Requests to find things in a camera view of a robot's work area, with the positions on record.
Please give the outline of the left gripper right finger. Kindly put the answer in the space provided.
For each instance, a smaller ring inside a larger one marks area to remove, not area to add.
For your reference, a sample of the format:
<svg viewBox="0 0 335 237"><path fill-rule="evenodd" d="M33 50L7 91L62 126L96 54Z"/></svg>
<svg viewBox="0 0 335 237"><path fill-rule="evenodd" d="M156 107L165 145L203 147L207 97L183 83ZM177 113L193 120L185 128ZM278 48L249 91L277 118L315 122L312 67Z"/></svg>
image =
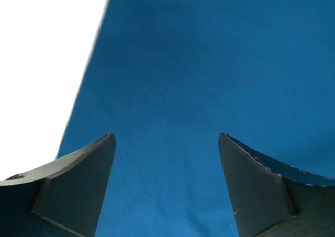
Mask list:
<svg viewBox="0 0 335 237"><path fill-rule="evenodd" d="M239 236L334 236L334 179L295 168L234 137L219 152Z"/></svg>

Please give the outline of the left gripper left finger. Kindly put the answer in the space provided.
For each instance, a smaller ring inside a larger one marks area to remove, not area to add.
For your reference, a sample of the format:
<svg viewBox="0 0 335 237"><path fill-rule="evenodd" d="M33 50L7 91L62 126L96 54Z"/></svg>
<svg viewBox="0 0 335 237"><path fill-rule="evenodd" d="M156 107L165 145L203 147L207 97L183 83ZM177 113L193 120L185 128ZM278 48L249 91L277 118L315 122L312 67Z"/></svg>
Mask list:
<svg viewBox="0 0 335 237"><path fill-rule="evenodd" d="M95 236L115 150L108 133L1 181L1 236Z"/></svg>

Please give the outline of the navy blue t-shirt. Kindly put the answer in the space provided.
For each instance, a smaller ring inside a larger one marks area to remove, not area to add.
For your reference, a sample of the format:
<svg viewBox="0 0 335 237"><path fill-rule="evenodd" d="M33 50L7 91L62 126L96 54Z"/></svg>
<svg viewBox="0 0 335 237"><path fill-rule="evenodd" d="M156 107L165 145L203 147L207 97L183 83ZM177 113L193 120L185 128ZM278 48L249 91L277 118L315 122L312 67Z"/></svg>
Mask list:
<svg viewBox="0 0 335 237"><path fill-rule="evenodd" d="M334 0L110 0L59 154L109 132L97 236L236 236L222 132L334 177Z"/></svg>

